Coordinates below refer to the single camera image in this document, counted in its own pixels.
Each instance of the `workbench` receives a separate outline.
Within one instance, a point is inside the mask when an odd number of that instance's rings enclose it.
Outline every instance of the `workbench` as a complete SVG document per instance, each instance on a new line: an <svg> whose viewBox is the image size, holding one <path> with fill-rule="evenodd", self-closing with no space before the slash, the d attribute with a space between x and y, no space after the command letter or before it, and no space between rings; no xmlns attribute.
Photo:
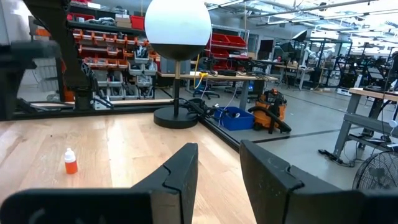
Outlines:
<svg viewBox="0 0 398 224"><path fill-rule="evenodd" d="M313 68L300 68L300 66L292 66L292 65L274 65L276 68L280 68L280 82L282 81L284 75L285 75L285 70L286 69L292 69L292 70L298 70L300 71L300 84L298 85L299 90L303 88L303 83L304 83L304 78L305 74L308 72L312 72Z"/></svg>
<svg viewBox="0 0 398 224"><path fill-rule="evenodd" d="M153 113L0 122L0 204L31 188L130 188L187 141L198 144L192 223L255 223L239 154L202 124L166 129ZM70 147L78 172L65 172Z"/></svg>
<svg viewBox="0 0 398 224"><path fill-rule="evenodd" d="M388 122L382 122L377 119L379 117L379 110L381 108L381 105L383 104L383 94L373 91L366 91L362 88L350 88L349 92L351 93L351 98L348 103L346 114L344 115L343 124L341 125L340 133L338 135L333 154L336 157L340 157L346 142L350 140L359 142L363 146L362 148L364 148L364 146L371 146L378 148L382 151L387 150L385 147L377 146L363 138L358 138L355 135L349 134L351 125L357 125L361 128L364 128L363 134L377 132L388 136L391 135L392 128L389 126ZM356 110L362 96L370 96L375 99L369 116L356 114ZM398 92L396 93L396 95L385 94L384 99L398 101ZM392 131L392 136L395 138L398 137L398 128L395 128Z"/></svg>
<svg viewBox="0 0 398 224"><path fill-rule="evenodd" d="M175 74L167 74L167 73L158 73L158 76L164 78L174 78ZM180 75L181 79L192 80L194 78L200 79L200 74L197 72L195 76L195 72L191 72L189 75ZM226 76L226 75L208 75L204 79L207 80L220 80L220 81L231 81L231 82L243 82L241 101L239 103L239 108L241 110L246 110L246 103L248 101L249 94L249 82L251 80L264 80L265 82L277 81L278 79L275 77L264 77L264 79L249 75L236 75L236 76ZM187 83L186 90L189 91L189 82Z"/></svg>

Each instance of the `small bottle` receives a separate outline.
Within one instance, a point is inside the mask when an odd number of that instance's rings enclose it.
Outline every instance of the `small bottle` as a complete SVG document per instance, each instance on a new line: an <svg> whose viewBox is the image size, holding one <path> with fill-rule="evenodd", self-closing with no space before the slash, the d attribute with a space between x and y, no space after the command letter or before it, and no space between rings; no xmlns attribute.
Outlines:
<svg viewBox="0 0 398 224"><path fill-rule="evenodd" d="M68 148L65 153L65 168L67 170L67 174L74 174L77 172L77 161L75 153Z"/></svg>

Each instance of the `blue bin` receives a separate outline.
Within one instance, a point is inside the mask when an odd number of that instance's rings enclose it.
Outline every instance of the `blue bin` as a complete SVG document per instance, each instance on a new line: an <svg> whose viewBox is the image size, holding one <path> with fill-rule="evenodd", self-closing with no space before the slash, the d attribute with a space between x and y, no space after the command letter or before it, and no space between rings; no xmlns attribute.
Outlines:
<svg viewBox="0 0 398 224"><path fill-rule="evenodd" d="M220 125L223 125L230 131L252 129L254 124L254 116L251 113L243 111L237 107L229 106L227 108L220 108L228 110L229 114L222 114L221 110L217 110L214 114L215 120L218 122L220 117L223 117L220 121ZM233 118L230 114L239 113L238 118Z"/></svg>

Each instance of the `fan grille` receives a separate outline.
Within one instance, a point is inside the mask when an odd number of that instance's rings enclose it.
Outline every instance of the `fan grille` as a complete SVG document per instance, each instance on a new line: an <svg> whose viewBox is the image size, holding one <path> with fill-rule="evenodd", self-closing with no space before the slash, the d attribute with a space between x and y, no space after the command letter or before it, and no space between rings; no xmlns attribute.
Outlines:
<svg viewBox="0 0 398 224"><path fill-rule="evenodd" d="M372 155L359 167L353 189L391 189L398 186L398 157L394 151Z"/></svg>

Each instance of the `gray floor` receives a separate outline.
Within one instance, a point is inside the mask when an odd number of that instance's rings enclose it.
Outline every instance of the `gray floor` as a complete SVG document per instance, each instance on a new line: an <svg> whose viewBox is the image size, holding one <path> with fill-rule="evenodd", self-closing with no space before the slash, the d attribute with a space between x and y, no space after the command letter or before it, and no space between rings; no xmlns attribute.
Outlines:
<svg viewBox="0 0 398 224"><path fill-rule="evenodd" d="M264 149L273 152L275 155L285 159L292 165L295 165L304 171L307 171L337 187L350 189L355 173L360 166L355 168L341 167L330 162L317 153L318 149L333 151L337 139L338 131L343 122L344 112L347 108L349 97L338 95L335 92L321 93L309 90L299 91L297 88L278 86L277 89L285 95L287 99L287 110L285 122L292 128L290 134L281 134L274 132L268 134L266 130L253 131L228 131L227 132L237 140L248 139L258 142L258 145ZM232 98L231 93L225 93L223 87L215 88L215 91L221 95L221 98L212 98L206 100L208 106L218 103L220 106L226 106ZM19 97L29 101L46 100L47 93L41 93L35 88L21 88ZM182 98L192 98L192 94L186 92L183 88L180 90ZM156 98L169 98L162 90L156 90ZM230 106L239 106L239 100L233 98ZM358 113L368 115L372 102L367 102L363 97L358 108ZM247 108L253 106L253 103L247 105ZM394 107L387 106L384 111L384 120L390 120ZM352 132L360 133L361 129L354 129ZM356 156L356 146L354 142L349 142L342 154L342 159L354 159ZM373 149L367 147L364 151L358 151L360 159L366 159L372 153Z"/></svg>

